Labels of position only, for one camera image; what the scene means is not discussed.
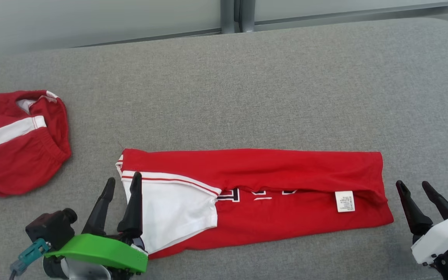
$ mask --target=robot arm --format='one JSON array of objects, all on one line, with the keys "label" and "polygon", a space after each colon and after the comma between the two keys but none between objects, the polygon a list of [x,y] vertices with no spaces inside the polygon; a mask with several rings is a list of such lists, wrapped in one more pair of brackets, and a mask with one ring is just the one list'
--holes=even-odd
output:
[{"label": "robot arm", "polygon": [[33,242],[11,265],[12,277],[44,256],[43,268],[51,278],[128,280],[146,271],[148,254],[142,234],[142,176],[135,173],[131,197],[116,235],[105,233],[108,205],[114,196],[115,180],[108,179],[82,233],[75,235],[71,224],[77,220],[72,209],[42,214],[25,227]]},{"label": "robot arm", "polygon": [[422,186],[426,195],[436,206],[444,221],[433,225],[411,198],[411,192],[402,181],[397,181],[397,190],[413,236],[412,254],[418,264],[430,265],[448,280],[448,201],[430,183]]}]

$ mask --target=white fabric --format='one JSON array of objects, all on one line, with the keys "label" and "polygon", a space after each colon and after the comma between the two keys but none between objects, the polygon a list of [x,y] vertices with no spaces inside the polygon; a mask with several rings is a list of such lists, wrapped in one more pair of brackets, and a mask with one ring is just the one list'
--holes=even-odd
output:
[{"label": "white fabric", "polygon": [[121,168],[122,168],[123,160],[124,160],[124,155],[121,154],[121,157],[115,163],[115,168],[117,168],[117,171],[119,172],[119,175],[121,176],[121,179],[122,179],[122,170],[121,170]]},{"label": "white fabric", "polygon": [[[124,170],[121,173],[122,178],[124,179],[125,177],[133,177],[134,176],[135,171],[128,171],[128,170]],[[186,177],[186,176],[182,176],[182,175],[177,175],[177,174],[170,174],[170,173],[163,173],[163,172],[140,172],[143,179],[150,179],[150,181],[152,182],[159,182],[159,183],[164,183],[164,181],[173,181],[176,183],[180,183],[180,184],[185,184],[187,186],[191,186],[197,189],[200,189],[201,191],[204,191],[205,193],[209,193],[210,195],[217,197],[219,194],[221,194],[221,189],[219,188],[215,188],[213,186],[209,186],[204,182],[200,182],[197,181],[195,179],[192,179],[190,177]]]},{"label": "white fabric", "polygon": [[58,96],[57,96],[56,94],[50,92],[49,90],[46,91],[46,95],[49,96],[49,97],[51,97],[51,98],[55,98],[55,99],[58,98]]},{"label": "white fabric", "polygon": [[0,144],[9,142],[19,136],[26,135],[35,129],[45,126],[46,122],[42,115],[20,119],[0,128]]},{"label": "white fabric", "polygon": [[[121,175],[126,174],[134,175],[134,172],[124,171]],[[143,178],[145,175],[158,175],[153,178],[160,178],[160,173],[141,172],[141,174]],[[174,179],[180,177],[176,174],[169,175]],[[191,180],[200,186],[206,186],[202,182]],[[121,181],[129,202],[132,178],[124,177]],[[149,254],[184,241],[206,229],[217,227],[215,208],[217,197],[205,189],[182,181],[143,179],[142,195],[141,238]]]},{"label": "white fabric", "polygon": [[30,115],[30,106],[32,106],[36,101],[34,99],[20,99],[16,102],[25,113]]}]

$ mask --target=folded jersey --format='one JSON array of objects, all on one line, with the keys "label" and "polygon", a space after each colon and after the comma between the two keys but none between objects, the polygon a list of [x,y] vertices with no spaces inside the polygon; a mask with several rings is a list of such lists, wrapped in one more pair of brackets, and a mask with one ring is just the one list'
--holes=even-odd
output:
[{"label": "folded jersey", "polygon": [[[379,152],[125,149],[116,166],[127,199],[142,173],[151,259],[393,222]],[[338,212],[338,191],[355,211]]]}]

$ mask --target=gray fabric surface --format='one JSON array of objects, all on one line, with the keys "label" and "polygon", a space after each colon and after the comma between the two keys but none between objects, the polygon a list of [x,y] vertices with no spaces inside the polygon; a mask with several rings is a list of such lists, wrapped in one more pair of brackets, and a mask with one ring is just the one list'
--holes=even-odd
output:
[{"label": "gray fabric surface", "polygon": [[[395,189],[434,221],[448,198],[448,22],[399,19],[45,51],[0,58],[0,92],[48,89],[67,106],[73,155],[43,188],[0,198],[0,279],[24,227],[70,207],[80,230],[123,147],[381,151],[395,222],[151,261],[141,278],[438,278],[415,264]],[[120,188],[107,232],[125,209]],[[22,279],[45,279],[33,264]]]}]

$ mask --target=printed number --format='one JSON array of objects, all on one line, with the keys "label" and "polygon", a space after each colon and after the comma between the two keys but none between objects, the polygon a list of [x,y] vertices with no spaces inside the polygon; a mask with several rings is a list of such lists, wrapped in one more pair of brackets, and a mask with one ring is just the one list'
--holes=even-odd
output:
[{"label": "printed number", "polygon": [[232,189],[231,191],[227,191],[226,193],[230,194],[223,194],[221,193],[217,199],[219,200],[232,200],[233,202],[239,202],[240,201],[240,190],[238,188]]}]

